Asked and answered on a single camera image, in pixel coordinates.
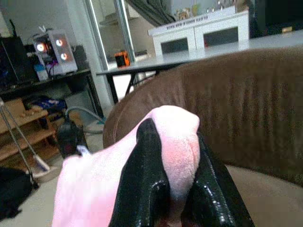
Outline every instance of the gray curtain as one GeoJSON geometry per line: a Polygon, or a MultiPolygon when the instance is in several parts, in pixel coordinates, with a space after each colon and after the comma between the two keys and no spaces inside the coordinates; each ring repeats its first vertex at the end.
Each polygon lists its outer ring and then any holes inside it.
{"type": "Polygon", "coordinates": [[[144,19],[154,26],[175,21],[168,13],[167,0],[126,0],[144,19]]]}

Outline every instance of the cable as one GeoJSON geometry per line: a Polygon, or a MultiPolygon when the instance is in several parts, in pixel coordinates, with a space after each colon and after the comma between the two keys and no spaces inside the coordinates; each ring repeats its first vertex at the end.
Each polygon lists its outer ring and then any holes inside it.
{"type": "MultiPolygon", "coordinates": [[[[84,112],[87,112],[88,114],[90,114],[91,116],[93,116],[94,118],[96,118],[97,120],[101,121],[101,122],[104,122],[103,119],[101,117],[99,117],[98,115],[96,115],[94,112],[84,108],[84,107],[81,107],[81,106],[73,106],[73,107],[70,107],[66,110],[65,112],[65,119],[69,119],[69,113],[73,110],[81,110],[81,111],[84,111],[84,112]]],[[[103,133],[103,130],[99,130],[99,131],[95,131],[95,130],[83,130],[84,132],[87,132],[87,133],[91,133],[91,134],[102,134],[103,133]]]]}

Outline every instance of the floor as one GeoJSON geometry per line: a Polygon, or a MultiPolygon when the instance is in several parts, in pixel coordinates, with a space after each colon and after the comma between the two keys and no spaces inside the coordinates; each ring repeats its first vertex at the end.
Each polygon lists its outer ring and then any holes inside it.
{"type": "MultiPolygon", "coordinates": [[[[88,127],[91,130],[102,129],[103,125],[91,123],[88,127]]],[[[86,135],[86,140],[91,152],[103,149],[102,135],[86,135]]],[[[52,160],[51,165],[62,165],[60,157],[52,160]]],[[[0,227],[50,227],[53,220],[53,202],[56,192],[58,177],[41,184],[40,188],[20,206],[22,212],[13,219],[6,219],[0,222],[0,227]]]]}

